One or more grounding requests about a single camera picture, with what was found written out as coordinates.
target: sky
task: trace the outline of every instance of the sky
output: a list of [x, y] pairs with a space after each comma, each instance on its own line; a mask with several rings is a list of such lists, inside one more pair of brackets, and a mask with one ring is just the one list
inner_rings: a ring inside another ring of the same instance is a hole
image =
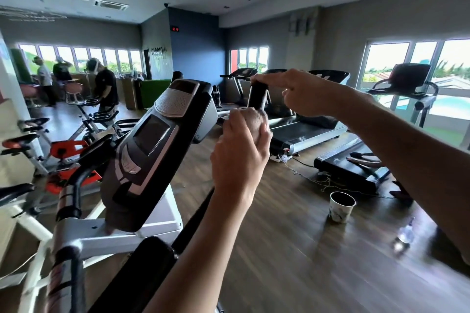
[[[422, 60], [431, 60], [437, 42], [416, 43], [411, 62], [419, 63]], [[366, 70], [371, 68], [392, 68], [397, 63], [403, 63], [408, 51], [409, 43], [375, 44], [370, 46]], [[439, 61], [448, 61], [447, 67], [452, 65], [470, 67], [470, 40], [449, 40], [444, 43]]]

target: man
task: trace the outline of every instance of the man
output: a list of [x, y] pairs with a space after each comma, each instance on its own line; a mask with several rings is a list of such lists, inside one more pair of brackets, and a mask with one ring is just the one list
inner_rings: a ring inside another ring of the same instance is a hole
[[86, 62], [86, 70], [96, 76], [94, 95], [100, 100], [98, 111], [114, 113], [114, 107], [119, 104], [114, 73], [103, 66], [97, 58], [91, 58]]
[[[381, 106], [372, 96], [307, 72], [257, 74], [284, 88], [285, 105], [308, 117], [330, 115], [350, 128], [416, 202], [470, 258], [470, 153], [445, 144]], [[144, 313], [212, 313], [238, 229], [269, 158], [265, 122], [257, 144], [239, 111], [224, 122], [211, 155], [214, 194], [185, 251]]]
[[52, 67], [52, 73], [57, 81], [65, 82], [72, 80], [69, 68], [72, 67], [70, 62], [64, 61], [62, 57], [57, 57], [57, 63]]
[[39, 66], [38, 68], [38, 81], [39, 85], [42, 86], [44, 93], [47, 96], [48, 104], [47, 106], [55, 107], [56, 106], [56, 94], [54, 93], [54, 89], [52, 87], [52, 76], [47, 69], [46, 65], [44, 64], [44, 60], [36, 56], [33, 58], [33, 62]]

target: hand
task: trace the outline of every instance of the hand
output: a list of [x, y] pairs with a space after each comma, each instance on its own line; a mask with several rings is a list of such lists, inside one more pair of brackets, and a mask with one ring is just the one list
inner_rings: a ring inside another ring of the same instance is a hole
[[245, 118], [238, 110], [230, 112], [223, 131], [211, 155], [213, 198], [221, 197], [220, 202], [228, 205], [230, 210], [240, 207], [248, 210], [269, 159], [273, 134], [265, 117], [255, 144]]
[[290, 69], [284, 73], [256, 74], [257, 80], [270, 86], [285, 88], [285, 105], [296, 113], [314, 117], [337, 114], [348, 107], [351, 96], [361, 94], [351, 87], [323, 79], [305, 71]]

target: white shirt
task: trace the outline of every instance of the white shirt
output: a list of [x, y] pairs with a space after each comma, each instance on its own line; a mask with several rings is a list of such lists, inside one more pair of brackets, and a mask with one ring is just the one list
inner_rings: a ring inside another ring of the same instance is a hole
[[38, 77], [41, 81], [42, 86], [51, 86], [52, 85], [52, 76], [51, 76], [51, 73], [50, 73], [49, 69], [47, 69], [46, 65], [39, 66], [39, 68], [38, 68]]

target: console screen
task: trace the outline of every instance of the console screen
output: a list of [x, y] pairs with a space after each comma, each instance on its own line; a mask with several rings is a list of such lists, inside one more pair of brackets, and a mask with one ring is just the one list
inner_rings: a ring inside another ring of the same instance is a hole
[[180, 81], [180, 82], [173, 82], [168, 88], [176, 89], [176, 90], [180, 90], [181, 92], [192, 94], [195, 86], [196, 86], [195, 83]]
[[150, 115], [135, 133], [135, 143], [146, 156], [149, 156], [169, 129], [170, 126], [163, 120]]

